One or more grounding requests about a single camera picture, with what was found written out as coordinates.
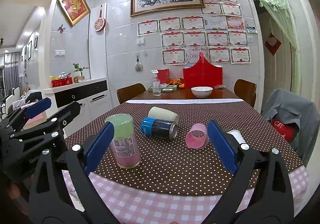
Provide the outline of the blue and black metal can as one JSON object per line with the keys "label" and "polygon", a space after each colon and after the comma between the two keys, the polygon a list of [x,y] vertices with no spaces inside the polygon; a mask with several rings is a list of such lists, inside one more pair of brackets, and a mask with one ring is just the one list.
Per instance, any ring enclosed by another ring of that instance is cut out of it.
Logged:
{"label": "blue and black metal can", "polygon": [[146,117],[140,125],[140,131],[146,136],[173,141],[177,136],[178,124],[175,121]]}

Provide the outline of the red box on sideboard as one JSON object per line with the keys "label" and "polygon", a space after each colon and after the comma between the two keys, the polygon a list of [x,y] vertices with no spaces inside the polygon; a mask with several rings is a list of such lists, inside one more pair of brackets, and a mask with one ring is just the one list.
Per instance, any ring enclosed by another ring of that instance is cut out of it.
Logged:
{"label": "red box on sideboard", "polygon": [[73,83],[72,77],[69,75],[66,78],[55,78],[51,80],[51,86],[52,88],[55,87],[61,87],[61,86],[67,86]]}

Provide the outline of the red CAT cushion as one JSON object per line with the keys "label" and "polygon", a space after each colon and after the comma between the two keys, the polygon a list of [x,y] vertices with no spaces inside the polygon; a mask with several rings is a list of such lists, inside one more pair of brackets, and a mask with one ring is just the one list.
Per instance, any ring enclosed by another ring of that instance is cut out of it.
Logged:
{"label": "red CAT cushion", "polygon": [[284,124],[276,117],[272,119],[271,125],[288,143],[293,141],[299,130],[295,123]]}

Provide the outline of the white ceramic bowl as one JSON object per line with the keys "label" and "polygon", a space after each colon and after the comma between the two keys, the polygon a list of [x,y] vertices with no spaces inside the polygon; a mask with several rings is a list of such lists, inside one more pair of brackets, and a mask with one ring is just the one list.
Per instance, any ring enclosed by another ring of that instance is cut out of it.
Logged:
{"label": "white ceramic bowl", "polygon": [[212,87],[192,87],[191,92],[199,98],[208,97],[213,91]]}

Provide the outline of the clear spray bottle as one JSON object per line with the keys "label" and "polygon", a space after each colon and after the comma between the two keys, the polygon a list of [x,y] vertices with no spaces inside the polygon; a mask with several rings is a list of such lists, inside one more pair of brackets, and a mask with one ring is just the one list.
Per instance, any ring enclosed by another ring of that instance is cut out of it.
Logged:
{"label": "clear spray bottle", "polygon": [[161,95],[161,82],[158,78],[158,70],[151,70],[152,73],[152,94],[153,96],[160,96]]}

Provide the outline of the white door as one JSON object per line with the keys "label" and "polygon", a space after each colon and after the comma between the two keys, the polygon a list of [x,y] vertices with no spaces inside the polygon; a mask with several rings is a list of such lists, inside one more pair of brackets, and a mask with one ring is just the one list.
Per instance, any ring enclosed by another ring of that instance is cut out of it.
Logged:
{"label": "white door", "polygon": [[265,63],[265,79],[264,79],[264,95],[263,104],[266,103],[272,91],[281,88],[290,91],[292,85],[292,52],[291,43],[283,34],[276,21],[268,12],[260,15],[259,22],[265,44],[270,33],[281,42],[281,46],[275,55],[272,55],[268,49],[264,47],[264,63]]}

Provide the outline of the small red gift bag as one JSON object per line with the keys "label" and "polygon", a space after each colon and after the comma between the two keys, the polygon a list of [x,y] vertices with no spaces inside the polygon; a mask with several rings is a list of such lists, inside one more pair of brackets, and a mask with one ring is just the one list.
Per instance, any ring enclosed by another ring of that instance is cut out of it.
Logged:
{"label": "small red gift bag", "polygon": [[157,77],[160,80],[161,84],[169,83],[170,81],[169,69],[159,69]]}

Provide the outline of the brown polka dot tablecloth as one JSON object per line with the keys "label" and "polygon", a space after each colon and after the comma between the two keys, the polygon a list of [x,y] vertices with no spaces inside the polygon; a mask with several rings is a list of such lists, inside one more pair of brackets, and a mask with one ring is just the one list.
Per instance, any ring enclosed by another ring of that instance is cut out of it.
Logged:
{"label": "brown polka dot tablecloth", "polygon": [[125,102],[70,135],[66,139],[67,146],[84,143],[99,132],[108,116],[129,114],[135,125],[140,164],[133,169],[122,169],[109,149],[96,173],[132,188],[173,195],[220,195],[233,177],[224,168],[212,144],[200,150],[187,147],[185,136],[196,123],[207,125],[214,120],[225,132],[240,131],[244,140],[256,150],[279,149],[288,171],[303,164],[289,143],[245,102],[161,104],[161,107],[179,116],[174,141],[149,137],[141,132],[140,125],[151,109],[150,104]]}

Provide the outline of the grey jacket on chair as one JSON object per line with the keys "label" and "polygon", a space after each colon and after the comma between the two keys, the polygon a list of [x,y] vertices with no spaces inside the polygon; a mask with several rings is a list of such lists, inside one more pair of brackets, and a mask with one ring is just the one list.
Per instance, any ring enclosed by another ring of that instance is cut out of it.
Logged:
{"label": "grey jacket on chair", "polygon": [[268,97],[263,117],[269,123],[276,117],[284,124],[295,123],[298,126],[298,133],[289,144],[307,166],[319,132],[319,112],[314,102],[278,88]]}

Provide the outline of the green box on table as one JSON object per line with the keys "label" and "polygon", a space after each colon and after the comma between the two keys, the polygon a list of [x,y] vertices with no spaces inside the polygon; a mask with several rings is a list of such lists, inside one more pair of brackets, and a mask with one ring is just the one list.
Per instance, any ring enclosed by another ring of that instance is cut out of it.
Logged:
{"label": "green box on table", "polygon": [[[173,90],[177,90],[178,86],[176,84],[161,84],[160,85],[161,90],[163,89],[173,89]],[[148,87],[148,91],[152,91],[152,86]]]}

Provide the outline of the wooden dining table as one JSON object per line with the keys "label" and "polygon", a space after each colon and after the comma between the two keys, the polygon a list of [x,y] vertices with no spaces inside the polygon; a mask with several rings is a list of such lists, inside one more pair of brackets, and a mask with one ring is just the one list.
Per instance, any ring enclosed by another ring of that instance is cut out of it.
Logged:
{"label": "wooden dining table", "polygon": [[[238,99],[233,92],[227,88],[213,89],[207,99]],[[133,100],[190,100],[196,99],[196,96],[191,92],[191,89],[178,89],[172,92],[162,92],[160,96],[153,96],[152,92],[145,91],[134,98]]]}

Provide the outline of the large red gift box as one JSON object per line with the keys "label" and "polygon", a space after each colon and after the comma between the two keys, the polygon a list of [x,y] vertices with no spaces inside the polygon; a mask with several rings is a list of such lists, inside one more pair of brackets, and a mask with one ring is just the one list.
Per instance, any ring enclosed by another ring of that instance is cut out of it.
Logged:
{"label": "large red gift box", "polygon": [[200,52],[198,61],[193,66],[183,69],[183,79],[185,88],[222,86],[222,67],[208,62],[203,52]]}

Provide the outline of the pink checkered tablecloth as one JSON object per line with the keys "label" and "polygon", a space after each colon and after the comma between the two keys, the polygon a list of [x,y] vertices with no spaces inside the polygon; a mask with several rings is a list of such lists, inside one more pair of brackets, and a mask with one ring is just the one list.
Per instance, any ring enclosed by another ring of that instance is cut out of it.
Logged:
{"label": "pink checkered tablecloth", "polygon": [[[69,172],[63,170],[62,173],[69,195],[80,204]],[[289,173],[294,213],[303,201],[308,177],[304,166]],[[94,173],[89,178],[108,209],[121,223],[201,223],[221,197],[163,195],[129,188]]]}

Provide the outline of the small potted green plant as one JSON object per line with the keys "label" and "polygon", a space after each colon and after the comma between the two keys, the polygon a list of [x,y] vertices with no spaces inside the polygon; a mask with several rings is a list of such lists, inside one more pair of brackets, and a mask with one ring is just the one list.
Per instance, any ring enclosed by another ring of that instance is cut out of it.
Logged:
{"label": "small potted green plant", "polygon": [[78,75],[73,78],[73,81],[75,83],[84,82],[85,80],[84,70],[89,69],[89,67],[80,67],[78,63],[74,63],[73,66],[74,66],[74,72],[78,73]]}

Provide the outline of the green door curtain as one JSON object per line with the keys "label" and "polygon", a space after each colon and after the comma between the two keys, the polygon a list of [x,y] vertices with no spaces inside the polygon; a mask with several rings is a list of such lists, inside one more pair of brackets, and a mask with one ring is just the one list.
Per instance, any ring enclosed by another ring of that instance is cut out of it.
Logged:
{"label": "green door curtain", "polygon": [[263,41],[264,96],[295,89],[296,38],[287,0],[253,0]]}

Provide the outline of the red round wall ornament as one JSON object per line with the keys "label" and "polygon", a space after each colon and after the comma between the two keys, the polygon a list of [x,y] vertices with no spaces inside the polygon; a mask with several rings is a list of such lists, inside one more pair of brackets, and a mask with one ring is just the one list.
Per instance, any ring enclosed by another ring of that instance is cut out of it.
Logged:
{"label": "red round wall ornament", "polygon": [[100,8],[99,17],[96,19],[94,23],[94,30],[96,32],[102,31],[106,26],[106,20],[103,18],[103,10]]}

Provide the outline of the hanging round brush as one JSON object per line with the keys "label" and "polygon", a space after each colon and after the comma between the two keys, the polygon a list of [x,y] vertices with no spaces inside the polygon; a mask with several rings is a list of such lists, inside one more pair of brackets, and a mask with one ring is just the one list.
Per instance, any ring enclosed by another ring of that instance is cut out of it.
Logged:
{"label": "hanging round brush", "polygon": [[140,72],[143,71],[143,65],[140,63],[139,56],[136,57],[135,71]]}

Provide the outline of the left wooden chair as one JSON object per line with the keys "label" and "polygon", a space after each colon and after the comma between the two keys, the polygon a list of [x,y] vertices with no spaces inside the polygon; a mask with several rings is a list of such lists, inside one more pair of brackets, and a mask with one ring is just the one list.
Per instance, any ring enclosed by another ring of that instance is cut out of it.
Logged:
{"label": "left wooden chair", "polygon": [[122,104],[132,98],[136,97],[137,95],[144,93],[146,88],[141,83],[136,83],[131,86],[123,87],[117,90],[117,98],[119,104]]}

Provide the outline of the orange snack packets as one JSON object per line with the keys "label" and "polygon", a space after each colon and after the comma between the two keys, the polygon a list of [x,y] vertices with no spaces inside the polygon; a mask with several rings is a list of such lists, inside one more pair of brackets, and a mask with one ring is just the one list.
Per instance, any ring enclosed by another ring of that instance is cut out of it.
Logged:
{"label": "orange snack packets", "polygon": [[183,79],[183,78],[180,78],[180,79],[170,79],[169,85],[170,85],[170,86],[176,86],[177,89],[184,89],[184,88],[185,88],[184,79]]}

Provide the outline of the white and black sideboard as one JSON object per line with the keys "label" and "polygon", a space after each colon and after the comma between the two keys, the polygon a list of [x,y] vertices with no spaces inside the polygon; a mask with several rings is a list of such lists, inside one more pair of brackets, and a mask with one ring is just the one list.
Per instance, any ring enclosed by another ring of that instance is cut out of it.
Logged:
{"label": "white and black sideboard", "polygon": [[48,97],[52,101],[51,107],[46,110],[48,117],[74,101],[80,104],[80,114],[63,129],[65,138],[112,108],[105,77],[43,89],[42,97]]}

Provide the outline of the pink and green glass jar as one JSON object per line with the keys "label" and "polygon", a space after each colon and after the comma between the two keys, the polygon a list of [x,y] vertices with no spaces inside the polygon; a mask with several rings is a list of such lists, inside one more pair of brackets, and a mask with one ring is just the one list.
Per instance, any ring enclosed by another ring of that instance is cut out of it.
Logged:
{"label": "pink and green glass jar", "polygon": [[141,157],[132,116],[129,114],[111,115],[105,122],[110,122],[114,126],[111,147],[117,165],[124,169],[138,166]]}

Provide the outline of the red diamond door decoration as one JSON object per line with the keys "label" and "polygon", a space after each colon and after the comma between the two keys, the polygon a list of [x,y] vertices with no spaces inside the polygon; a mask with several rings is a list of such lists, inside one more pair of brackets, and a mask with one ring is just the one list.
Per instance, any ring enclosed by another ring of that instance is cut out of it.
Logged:
{"label": "red diamond door decoration", "polygon": [[274,34],[270,33],[264,45],[272,55],[275,55],[281,46],[281,42],[274,36]]}

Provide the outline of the pink plastic cup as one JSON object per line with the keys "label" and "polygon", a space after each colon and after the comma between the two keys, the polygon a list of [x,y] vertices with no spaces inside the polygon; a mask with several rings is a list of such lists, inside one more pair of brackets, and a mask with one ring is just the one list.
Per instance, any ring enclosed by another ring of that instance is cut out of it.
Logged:
{"label": "pink plastic cup", "polygon": [[191,149],[202,149],[208,142],[207,127],[202,123],[194,124],[185,136],[185,143]]}

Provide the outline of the right wooden chair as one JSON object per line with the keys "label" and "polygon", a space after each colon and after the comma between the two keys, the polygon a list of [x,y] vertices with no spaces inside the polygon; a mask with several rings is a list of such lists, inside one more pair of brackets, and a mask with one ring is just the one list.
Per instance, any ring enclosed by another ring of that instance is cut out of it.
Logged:
{"label": "right wooden chair", "polygon": [[243,79],[238,79],[234,85],[234,93],[240,99],[243,99],[251,107],[254,107],[256,101],[257,85]]}

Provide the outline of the cream fuzzy cup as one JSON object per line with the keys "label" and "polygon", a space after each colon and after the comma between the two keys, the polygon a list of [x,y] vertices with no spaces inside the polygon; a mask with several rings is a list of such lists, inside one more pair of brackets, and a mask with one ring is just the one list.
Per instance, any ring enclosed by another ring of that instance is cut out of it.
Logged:
{"label": "cream fuzzy cup", "polygon": [[159,120],[174,121],[177,124],[179,122],[178,114],[170,110],[159,108],[159,107],[152,107],[148,113],[148,117],[153,119],[159,119]]}

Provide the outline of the wall light switch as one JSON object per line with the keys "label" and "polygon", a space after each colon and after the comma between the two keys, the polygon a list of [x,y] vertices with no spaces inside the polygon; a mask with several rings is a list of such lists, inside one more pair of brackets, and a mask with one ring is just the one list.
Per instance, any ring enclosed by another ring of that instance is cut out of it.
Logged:
{"label": "wall light switch", "polygon": [[55,57],[65,57],[65,50],[55,50]]}

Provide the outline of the white paper cup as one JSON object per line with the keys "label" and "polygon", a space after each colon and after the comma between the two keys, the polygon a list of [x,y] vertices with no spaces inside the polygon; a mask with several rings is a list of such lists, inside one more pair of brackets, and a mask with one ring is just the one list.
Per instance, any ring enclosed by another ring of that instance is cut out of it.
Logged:
{"label": "white paper cup", "polygon": [[227,132],[229,138],[228,140],[231,142],[231,144],[243,144],[246,143],[245,139],[242,137],[242,134],[239,130],[231,130]]}

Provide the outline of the wooden chair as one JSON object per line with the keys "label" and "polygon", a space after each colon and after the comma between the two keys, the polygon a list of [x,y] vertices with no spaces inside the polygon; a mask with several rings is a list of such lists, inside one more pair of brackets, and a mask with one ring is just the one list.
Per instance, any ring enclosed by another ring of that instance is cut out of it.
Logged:
{"label": "wooden chair", "polygon": [[119,104],[122,104],[132,98],[136,97],[137,95],[144,93],[146,88],[141,83],[136,83],[131,86],[123,87],[117,90],[117,98]]}
{"label": "wooden chair", "polygon": [[240,99],[243,99],[251,107],[254,107],[256,101],[257,85],[243,79],[238,79],[234,85],[234,93]]}

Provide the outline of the gold framed red calligraphy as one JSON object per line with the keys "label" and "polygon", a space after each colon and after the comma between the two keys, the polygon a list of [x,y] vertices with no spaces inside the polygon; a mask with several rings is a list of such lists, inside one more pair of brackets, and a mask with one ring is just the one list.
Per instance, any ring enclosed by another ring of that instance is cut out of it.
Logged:
{"label": "gold framed red calligraphy", "polygon": [[57,4],[71,27],[91,11],[86,0],[57,0]]}

